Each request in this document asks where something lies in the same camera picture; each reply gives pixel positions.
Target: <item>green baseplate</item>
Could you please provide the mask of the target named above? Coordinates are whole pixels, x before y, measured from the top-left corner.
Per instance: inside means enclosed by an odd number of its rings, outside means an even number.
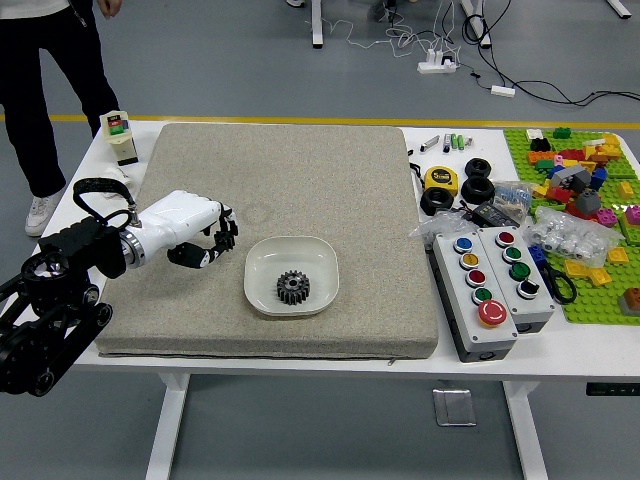
[[[546,175],[537,172],[535,166],[529,165],[527,161],[530,142],[527,139],[526,130],[505,130],[504,136],[520,179],[542,184]],[[602,133],[572,131],[571,137],[566,140],[553,138],[553,131],[545,131],[544,136],[549,139],[555,151],[560,151],[568,148],[581,149],[582,142],[602,138]],[[640,180],[624,155],[619,160],[610,161],[606,169],[608,178],[599,191],[602,206],[612,208],[620,218],[627,205],[640,205]],[[617,187],[621,181],[629,182],[633,189],[633,197],[629,200],[623,200],[618,195]],[[613,228],[620,232],[619,224]],[[618,298],[627,288],[640,287],[640,247],[630,246],[626,241],[621,241],[620,246],[627,252],[629,263],[623,265],[605,263],[604,267],[613,279],[611,283],[594,287],[589,279],[574,279],[578,298],[574,303],[563,306],[569,322],[640,325],[640,317],[625,316],[618,306]],[[547,255],[547,259],[554,268],[564,271],[563,257],[551,254]]]

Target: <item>plastic bag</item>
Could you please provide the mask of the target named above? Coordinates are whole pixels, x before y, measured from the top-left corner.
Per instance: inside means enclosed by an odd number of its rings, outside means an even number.
[[[546,252],[599,268],[604,265],[607,252],[617,247],[624,236],[598,223],[538,207],[536,224],[525,230],[524,239],[530,245],[540,245]]]
[[[533,184],[528,182],[494,182],[493,205],[512,220],[522,224],[531,208]]]
[[[477,225],[463,218],[466,213],[465,211],[453,210],[437,211],[433,217],[421,223],[409,236],[422,237],[425,248],[431,250],[436,235],[439,233],[467,233],[475,232],[478,229]]]

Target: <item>white robotic hand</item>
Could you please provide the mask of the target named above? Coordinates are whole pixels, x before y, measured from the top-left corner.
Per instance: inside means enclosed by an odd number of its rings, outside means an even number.
[[[235,226],[235,214],[229,207],[184,190],[175,190],[166,197],[158,200],[140,213],[139,221],[127,226],[121,233],[122,249],[128,268],[137,268],[145,265],[162,248],[170,251],[179,247],[171,254],[169,259],[174,263],[185,266],[202,268],[220,253],[233,248],[233,232]],[[216,247],[219,246],[221,235],[228,241],[231,237],[232,244],[227,248],[214,247],[209,250],[195,245],[187,244],[199,232],[210,234],[210,227],[220,221],[221,232],[215,235]],[[231,224],[232,232],[228,232],[227,222]],[[188,260],[180,261],[179,257],[189,255]]]

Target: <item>white bowl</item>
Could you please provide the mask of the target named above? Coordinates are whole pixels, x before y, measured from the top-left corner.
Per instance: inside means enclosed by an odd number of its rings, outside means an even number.
[[[297,270],[309,279],[309,297],[287,305],[276,293],[283,273]],[[316,237],[271,237],[256,243],[247,254],[244,293],[260,312],[275,316],[312,315],[329,306],[339,287],[338,258]]]

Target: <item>table leg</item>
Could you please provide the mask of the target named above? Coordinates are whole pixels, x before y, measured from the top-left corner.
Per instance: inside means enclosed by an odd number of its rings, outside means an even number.
[[[311,0],[313,48],[322,48],[322,0]]]
[[[474,6],[472,0],[460,0],[460,4],[464,9],[464,13],[467,14],[467,17],[470,17],[471,15],[480,15],[480,17],[473,17],[470,21],[473,31],[476,33],[476,36],[480,38],[484,31],[484,18],[482,17],[482,4],[484,0],[477,0],[477,2],[478,3]],[[491,38],[489,37],[489,34],[485,35],[480,41],[480,46],[482,48],[489,48],[491,46]]]
[[[528,395],[539,382],[502,382],[516,445],[520,454],[522,473],[527,480],[547,480],[538,433],[533,422]]]
[[[159,375],[167,386],[167,391],[164,394],[156,438],[153,441],[153,449],[147,468],[147,480],[168,480],[171,474],[171,464],[180,432],[180,421],[184,401],[187,398],[190,377],[186,373],[161,373]]]
[[[631,18],[631,12],[627,10],[620,0],[607,0],[620,18]]]

